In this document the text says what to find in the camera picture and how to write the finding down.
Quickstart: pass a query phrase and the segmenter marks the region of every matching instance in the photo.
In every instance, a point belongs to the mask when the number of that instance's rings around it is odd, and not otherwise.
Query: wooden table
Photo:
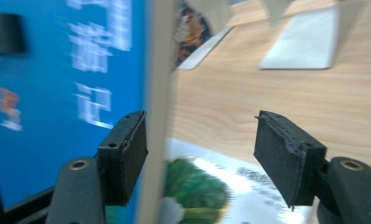
[[[293,15],[332,4],[295,1],[275,28],[260,1],[234,5],[231,33],[196,69],[173,75],[169,135],[258,163],[254,116],[268,110],[325,144],[327,160],[345,156],[371,166],[371,0],[339,46],[333,68],[258,68]],[[318,223],[315,215],[310,223]]]

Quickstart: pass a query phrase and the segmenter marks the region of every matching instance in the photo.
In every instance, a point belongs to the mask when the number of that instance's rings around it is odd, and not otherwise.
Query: colorful picture
[[[193,158],[179,158],[166,164],[165,198],[182,206],[180,224],[218,222],[230,201],[228,186],[200,169]]]
[[[186,0],[180,0],[178,25],[174,35],[177,46],[176,65],[179,66],[211,37],[206,18],[187,5]]]
[[[20,97],[16,92],[0,87],[0,111],[6,117],[1,125],[12,131],[22,130],[20,125],[21,111],[17,109],[19,101]]]

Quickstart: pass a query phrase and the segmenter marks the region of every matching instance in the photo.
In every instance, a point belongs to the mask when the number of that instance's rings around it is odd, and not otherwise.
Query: book
[[[193,69],[203,61],[229,32],[224,28],[232,16],[228,0],[178,0],[176,67]]]
[[[289,208],[261,166],[175,138],[166,167],[160,224],[307,223],[311,212]]]
[[[62,164],[95,155],[122,116],[145,109],[150,33],[160,27],[150,21],[153,3],[0,0],[0,12],[20,16],[25,45],[0,55],[4,207],[54,186]],[[131,202],[109,208],[108,220],[135,222],[141,185],[142,176]]]

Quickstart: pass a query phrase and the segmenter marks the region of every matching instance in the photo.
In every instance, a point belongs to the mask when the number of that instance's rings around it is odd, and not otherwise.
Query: white object
[[[263,0],[272,26],[276,26],[293,0]]]
[[[193,164],[207,175],[224,182],[230,200],[222,210],[218,223],[306,224],[311,207],[287,207],[272,180],[261,166],[225,156],[176,138],[167,138],[166,156],[169,161],[191,157]],[[178,224],[180,206],[167,198],[161,201],[159,224]]]
[[[338,37],[339,7],[296,15],[261,63],[263,69],[331,67]]]

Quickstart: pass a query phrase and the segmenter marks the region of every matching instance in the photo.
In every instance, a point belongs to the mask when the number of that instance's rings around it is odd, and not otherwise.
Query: clamp jaw
[[[254,156],[289,207],[320,199],[321,224],[371,224],[371,167],[324,157],[327,147],[285,117],[260,111]]]

